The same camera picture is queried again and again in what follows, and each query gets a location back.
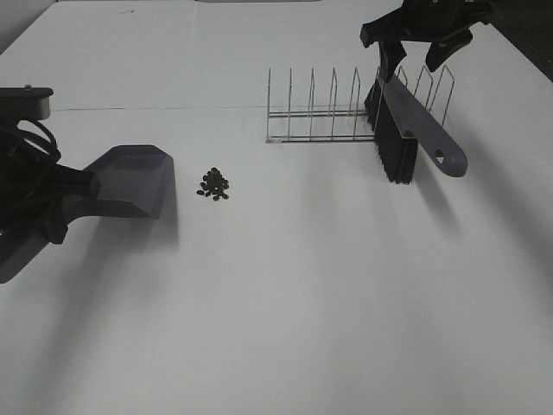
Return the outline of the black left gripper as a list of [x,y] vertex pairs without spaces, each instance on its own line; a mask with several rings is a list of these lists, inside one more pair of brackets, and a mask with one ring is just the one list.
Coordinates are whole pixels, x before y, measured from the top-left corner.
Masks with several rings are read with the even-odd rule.
[[63,200],[93,198],[100,184],[91,171],[61,165],[54,135],[47,129],[43,133],[1,130],[1,232],[37,222],[41,235],[60,245],[68,230]]

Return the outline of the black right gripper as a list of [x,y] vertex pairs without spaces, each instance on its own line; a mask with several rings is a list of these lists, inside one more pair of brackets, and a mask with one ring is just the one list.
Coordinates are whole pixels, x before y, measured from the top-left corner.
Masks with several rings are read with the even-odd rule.
[[473,39],[476,23],[488,24],[496,9],[489,1],[404,1],[384,16],[362,25],[360,40],[367,48],[378,42],[379,72],[389,82],[407,56],[402,42],[432,43],[425,58],[435,72]]

